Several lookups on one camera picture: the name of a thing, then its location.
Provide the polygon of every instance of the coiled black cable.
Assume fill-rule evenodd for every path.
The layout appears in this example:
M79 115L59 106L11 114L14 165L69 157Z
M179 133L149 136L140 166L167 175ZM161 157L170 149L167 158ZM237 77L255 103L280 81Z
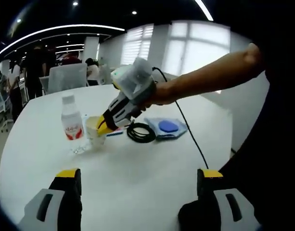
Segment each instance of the coiled black cable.
M147 133L140 133L135 130L136 128L142 128L146 130ZM156 139L155 132L147 124L131 123L126 132L128 137L137 143L150 143Z
M157 68L157 67L153 67L153 70L158 70L158 71L160 72L160 74L162 75L162 77L164 78L164 80L165 80L166 82L168 82L167 78L165 77L165 75L163 74L163 72L162 72L159 68ZM207 165L207 162L206 162L205 157L204 157L204 155L203 155L203 153L202 153L202 151L201 151L201 148L200 148L200 146L198 145L197 141L196 141L195 138L194 138L194 135L192 134L192 132L191 132L191 130L190 130L189 124L188 124L188 122L187 122L187 120L186 120L186 118L185 118L185 116L184 116L184 114L183 114L183 112L182 112L182 109L181 109L180 105L177 103L177 101L175 101L175 103L176 103L176 106L178 107L178 109L180 110L180 112L181 112L181 114L182 114L182 117L183 117L183 119L184 119L184 121L185 121L185 123L186 123L186 126L187 126L188 130L189 130L189 133L190 133L192 139L194 140L194 142L195 142L195 144L196 144L196 146L197 146L197 148L198 148L198 150L199 150L199 152L200 152L200 154L201 154L201 156L202 156L202 159L203 159L203 161L204 161L204 163L205 163L206 168L209 169L209 166Z

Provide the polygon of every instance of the bottle label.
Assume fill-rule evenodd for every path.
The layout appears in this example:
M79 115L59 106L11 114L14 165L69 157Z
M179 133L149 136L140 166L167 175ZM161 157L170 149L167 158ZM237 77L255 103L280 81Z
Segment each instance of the bottle label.
M82 124L76 124L76 125L67 127L65 129L65 134L70 141L83 137Z

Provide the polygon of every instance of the plastic water bottle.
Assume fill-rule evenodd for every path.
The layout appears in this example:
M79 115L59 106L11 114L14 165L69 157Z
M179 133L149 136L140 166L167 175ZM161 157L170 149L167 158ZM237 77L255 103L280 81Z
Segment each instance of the plastic water bottle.
M73 153L80 154L84 152L84 130L80 111L77 109L75 96L73 93L67 93L62 98L62 124L66 138L69 140L69 146Z

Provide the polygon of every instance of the white shirt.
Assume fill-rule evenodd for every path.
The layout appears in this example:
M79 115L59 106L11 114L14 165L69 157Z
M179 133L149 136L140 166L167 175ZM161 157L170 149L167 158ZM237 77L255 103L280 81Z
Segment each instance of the white shirt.
M8 79L9 79L9 83L10 85L12 85L16 79L16 77L20 76L20 67L18 65L15 65L13 68L13 72L12 70L9 70L8 73ZM16 89L18 87L18 82L15 84L13 89Z
M88 80L97 80L99 85L103 84L103 80L101 79L99 75L99 68L96 65L88 66L88 71L91 71L92 73L88 76Z

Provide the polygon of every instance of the blue circle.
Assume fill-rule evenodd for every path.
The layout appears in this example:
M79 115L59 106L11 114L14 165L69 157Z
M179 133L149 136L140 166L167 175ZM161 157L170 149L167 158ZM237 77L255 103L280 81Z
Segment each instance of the blue circle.
M160 128L160 130L167 133L178 131L178 125L168 120L163 120L159 122L158 127Z

